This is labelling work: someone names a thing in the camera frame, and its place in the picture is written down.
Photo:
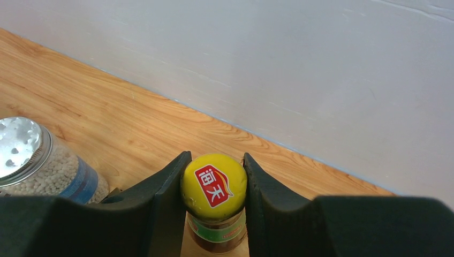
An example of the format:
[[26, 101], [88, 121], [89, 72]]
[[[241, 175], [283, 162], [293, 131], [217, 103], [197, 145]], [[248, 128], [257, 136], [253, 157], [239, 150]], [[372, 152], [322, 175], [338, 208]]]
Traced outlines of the yellow cap sauce bottle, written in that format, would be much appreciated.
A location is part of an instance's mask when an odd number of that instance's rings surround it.
[[180, 180], [187, 209], [186, 226], [195, 243], [214, 254], [225, 254], [247, 235], [244, 167], [225, 154], [205, 154], [192, 160]]

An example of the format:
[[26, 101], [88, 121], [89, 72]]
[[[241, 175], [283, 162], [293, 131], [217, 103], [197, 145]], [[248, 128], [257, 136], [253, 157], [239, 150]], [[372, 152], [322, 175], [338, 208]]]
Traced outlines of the silver lid jar back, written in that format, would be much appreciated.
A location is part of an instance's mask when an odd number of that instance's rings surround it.
[[108, 193], [106, 179], [46, 127], [25, 117], [1, 119], [1, 194], [88, 204]]

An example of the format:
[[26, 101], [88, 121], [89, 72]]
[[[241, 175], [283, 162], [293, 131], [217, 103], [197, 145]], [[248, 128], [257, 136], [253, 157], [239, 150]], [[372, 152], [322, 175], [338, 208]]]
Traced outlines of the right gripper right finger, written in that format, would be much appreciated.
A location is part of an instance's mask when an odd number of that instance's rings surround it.
[[250, 256], [453, 256], [453, 211], [407, 196], [307, 199], [249, 154], [246, 226]]

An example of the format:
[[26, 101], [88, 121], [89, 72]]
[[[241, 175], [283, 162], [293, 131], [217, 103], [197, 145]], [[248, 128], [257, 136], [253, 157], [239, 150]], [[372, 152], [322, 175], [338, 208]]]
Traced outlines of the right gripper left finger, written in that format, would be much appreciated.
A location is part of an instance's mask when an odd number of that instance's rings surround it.
[[192, 156], [101, 203], [57, 196], [1, 198], [1, 256], [180, 256], [186, 208], [180, 178]]

